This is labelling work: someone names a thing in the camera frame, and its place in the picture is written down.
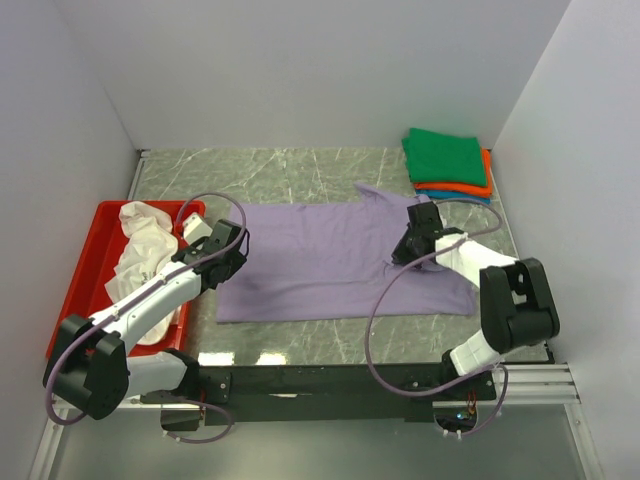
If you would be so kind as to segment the purple t shirt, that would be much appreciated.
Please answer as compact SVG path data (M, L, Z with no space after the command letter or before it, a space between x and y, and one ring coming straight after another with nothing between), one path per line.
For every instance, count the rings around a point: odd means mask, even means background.
M220 324L381 315L471 315L472 284L427 263L399 280L392 252L408 207L428 202L356 184L356 202L245 204L230 218L250 234L249 255L217 289Z

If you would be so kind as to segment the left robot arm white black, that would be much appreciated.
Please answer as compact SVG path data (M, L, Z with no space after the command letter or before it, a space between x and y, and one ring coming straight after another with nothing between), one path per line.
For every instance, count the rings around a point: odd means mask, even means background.
M46 399L59 397L95 420L131 396L166 391L179 402L193 399L200 388L195 359L175 348L129 354L161 320L238 272L247 260L240 250L247 235L245 226L220 220L123 300L89 318L64 319L43 377Z

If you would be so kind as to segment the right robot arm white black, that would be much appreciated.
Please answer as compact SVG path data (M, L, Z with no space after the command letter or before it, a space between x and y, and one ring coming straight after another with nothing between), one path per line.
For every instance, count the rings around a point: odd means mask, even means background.
M479 289L480 329L441 359L439 387L460 399L474 386L475 373L522 347L556 337L560 322L542 263L498 253L475 235L445 227L433 202L407 208L407 229L393 263L414 270L428 263L451 270Z

